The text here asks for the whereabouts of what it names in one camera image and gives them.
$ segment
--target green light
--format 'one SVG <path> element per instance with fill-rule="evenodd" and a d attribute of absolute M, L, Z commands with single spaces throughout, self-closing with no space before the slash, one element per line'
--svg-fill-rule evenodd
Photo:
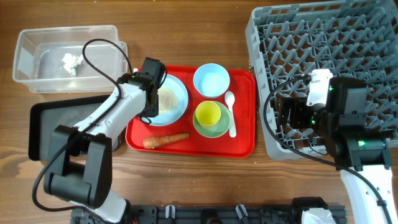
<path fill-rule="evenodd" d="M 360 141 L 358 141 L 358 145 L 359 146 L 364 146 L 364 145 L 366 145 L 366 143 L 364 141 L 360 140 Z"/>

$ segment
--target wood grain surface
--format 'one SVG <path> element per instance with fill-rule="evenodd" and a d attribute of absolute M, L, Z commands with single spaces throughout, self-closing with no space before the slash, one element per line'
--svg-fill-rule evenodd
<path fill-rule="evenodd" d="M 42 163 L 27 156 L 29 111 L 40 102 L 102 93 L 35 94 L 12 79 L 18 34 L 23 29 L 112 24 L 129 47 L 133 67 L 146 56 L 168 65 L 218 63 L 249 69 L 244 30 L 259 6 L 300 1 L 1 1 L 0 2 L 0 223 L 69 223 L 70 212 L 47 213 L 32 203 Z M 398 152 L 391 151 L 398 162 Z M 398 172 L 397 165 L 392 167 Z M 397 201 L 398 178 L 394 176 Z M 245 159 L 136 152 L 125 144 L 113 154 L 113 186 L 132 204 L 262 205 L 321 196 L 351 205 L 340 173 L 308 159 L 274 161 L 266 154 L 257 116 L 256 148 Z M 44 194 L 49 207 L 65 202 Z"/>

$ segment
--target blue bowl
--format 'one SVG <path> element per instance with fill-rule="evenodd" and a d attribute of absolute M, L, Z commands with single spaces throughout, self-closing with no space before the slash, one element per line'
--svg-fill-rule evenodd
<path fill-rule="evenodd" d="M 193 85 L 206 98 L 217 98 L 229 87 L 229 74 L 221 65 L 209 63 L 199 67 L 193 75 Z"/>

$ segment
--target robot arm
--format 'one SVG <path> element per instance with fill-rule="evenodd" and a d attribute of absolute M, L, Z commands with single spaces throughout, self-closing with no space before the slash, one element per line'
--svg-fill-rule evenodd
<path fill-rule="evenodd" d="M 283 99 L 279 124 L 286 124 L 290 115 L 293 128 L 313 128 L 336 164 L 355 170 L 377 188 L 384 202 L 359 177 L 340 171 L 356 223 L 387 223 L 383 203 L 392 222 L 398 223 L 386 140 L 379 131 L 365 128 L 365 84 L 355 78 L 332 78 L 329 69 L 314 70 L 310 76 L 308 98 Z"/>
<path fill-rule="evenodd" d="M 129 202 L 118 197 L 110 189 L 111 146 L 133 117 L 158 115 L 157 90 L 161 86 L 165 71 L 166 67 L 161 62 L 146 58 L 141 72 L 135 73 L 134 76 L 124 74 L 118 79 L 122 97 L 96 126 L 86 133 L 82 132 L 116 101 L 119 94 L 117 88 L 88 118 L 72 128 L 60 125 L 54 130 L 48 159 L 52 159 L 63 146 L 68 147 L 45 173 L 46 193 L 82 205 L 106 222 L 130 223 Z M 81 137 L 76 141 L 70 141 L 75 136 Z M 80 154 L 87 155 L 85 165 L 70 161 L 70 156 Z"/>

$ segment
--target gray dish rack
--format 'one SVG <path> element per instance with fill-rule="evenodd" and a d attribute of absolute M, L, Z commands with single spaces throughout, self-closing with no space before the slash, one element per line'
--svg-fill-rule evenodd
<path fill-rule="evenodd" d="M 334 76 L 367 83 L 367 128 L 380 130 L 389 147 L 398 147 L 398 12 L 392 0 L 347 0 L 258 7 L 245 30 L 261 106 L 262 129 L 272 159 L 300 156 L 284 149 L 264 124 L 264 102 L 277 85 L 316 68 Z M 272 96 L 267 119 L 279 139 L 292 148 L 319 156 L 326 153 L 312 129 L 277 126 L 277 99 L 305 97 L 308 87 L 296 82 Z"/>

